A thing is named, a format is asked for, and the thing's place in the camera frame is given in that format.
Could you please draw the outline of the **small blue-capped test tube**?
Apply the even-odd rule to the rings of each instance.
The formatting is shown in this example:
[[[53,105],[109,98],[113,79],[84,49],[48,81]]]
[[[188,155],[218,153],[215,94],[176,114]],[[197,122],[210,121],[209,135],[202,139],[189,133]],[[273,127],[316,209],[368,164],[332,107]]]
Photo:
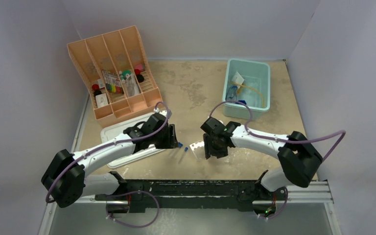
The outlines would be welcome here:
[[[181,154],[181,157],[180,157],[180,159],[178,161],[178,164],[182,163],[182,161],[183,161],[185,155],[187,154],[187,152],[188,152],[188,147],[185,147],[184,150],[183,150],[183,152],[182,152],[182,154]]]

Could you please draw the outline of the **blue safety glasses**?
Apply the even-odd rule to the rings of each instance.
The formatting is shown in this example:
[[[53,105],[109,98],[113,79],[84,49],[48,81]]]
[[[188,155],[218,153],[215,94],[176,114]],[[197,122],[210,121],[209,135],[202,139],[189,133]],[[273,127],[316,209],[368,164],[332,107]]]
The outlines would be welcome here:
[[[238,87],[236,85],[230,86],[227,89],[225,100],[226,101],[237,101],[237,90],[238,90]]]

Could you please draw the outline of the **graduated cylinder blue base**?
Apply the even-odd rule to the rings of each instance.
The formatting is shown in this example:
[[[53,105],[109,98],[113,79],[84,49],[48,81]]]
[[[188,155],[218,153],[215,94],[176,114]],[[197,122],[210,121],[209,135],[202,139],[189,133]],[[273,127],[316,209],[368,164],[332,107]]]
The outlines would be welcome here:
[[[245,100],[238,100],[238,102],[242,103],[242,104],[245,104],[247,105],[246,101]]]

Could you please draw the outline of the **tan rubber tubing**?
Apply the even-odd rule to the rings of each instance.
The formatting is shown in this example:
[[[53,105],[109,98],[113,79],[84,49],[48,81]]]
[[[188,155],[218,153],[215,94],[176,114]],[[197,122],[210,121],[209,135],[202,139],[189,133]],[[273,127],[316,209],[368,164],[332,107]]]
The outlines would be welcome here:
[[[250,90],[256,92],[256,93],[260,96],[260,98],[261,98],[262,106],[265,107],[265,99],[264,99],[264,96],[262,95],[262,93],[261,93],[259,90],[255,89],[255,88],[253,88],[253,87],[249,87],[249,86],[244,85],[244,84],[242,84],[240,87],[248,88],[248,89],[250,89]]]

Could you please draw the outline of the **small white plastic packet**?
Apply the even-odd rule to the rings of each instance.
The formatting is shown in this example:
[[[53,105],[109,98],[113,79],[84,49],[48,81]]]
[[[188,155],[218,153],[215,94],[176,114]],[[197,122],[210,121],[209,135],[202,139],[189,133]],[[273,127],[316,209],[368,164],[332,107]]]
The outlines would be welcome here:
[[[244,83],[244,78],[239,74],[239,72],[235,72],[235,74],[231,78],[231,82],[236,86],[241,86]]]

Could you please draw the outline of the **clear test tube rack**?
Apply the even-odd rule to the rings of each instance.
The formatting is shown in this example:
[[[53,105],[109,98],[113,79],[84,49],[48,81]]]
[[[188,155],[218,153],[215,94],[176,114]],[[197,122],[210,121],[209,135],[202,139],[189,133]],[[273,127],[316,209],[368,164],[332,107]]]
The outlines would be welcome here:
[[[197,161],[205,160],[205,143],[198,141],[189,145]]]

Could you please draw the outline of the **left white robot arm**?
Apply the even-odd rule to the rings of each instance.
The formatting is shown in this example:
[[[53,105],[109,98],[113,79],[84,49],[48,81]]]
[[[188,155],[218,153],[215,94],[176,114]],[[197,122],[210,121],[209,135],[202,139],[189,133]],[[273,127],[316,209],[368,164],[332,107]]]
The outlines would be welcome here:
[[[126,128],[111,140],[95,147],[70,153],[63,149],[56,153],[41,178],[47,190],[46,202],[65,208],[88,195],[107,194],[114,200],[126,195],[126,186],[116,172],[95,175],[108,163],[128,159],[135,161],[138,153],[150,147],[173,149],[178,147],[175,126],[169,123],[171,111],[155,111],[146,121]]]

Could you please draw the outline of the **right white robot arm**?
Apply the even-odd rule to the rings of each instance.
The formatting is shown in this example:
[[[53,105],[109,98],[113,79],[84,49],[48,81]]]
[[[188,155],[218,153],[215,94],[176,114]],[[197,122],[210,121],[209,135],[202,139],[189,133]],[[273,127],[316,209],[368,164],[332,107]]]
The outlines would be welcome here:
[[[280,167],[262,174],[255,186],[256,195],[267,199],[274,191],[295,185],[307,188],[323,158],[306,137],[297,131],[277,135],[246,129],[245,125],[230,121],[223,124],[209,117],[202,125],[206,159],[228,156],[229,148],[251,149],[277,159]]]

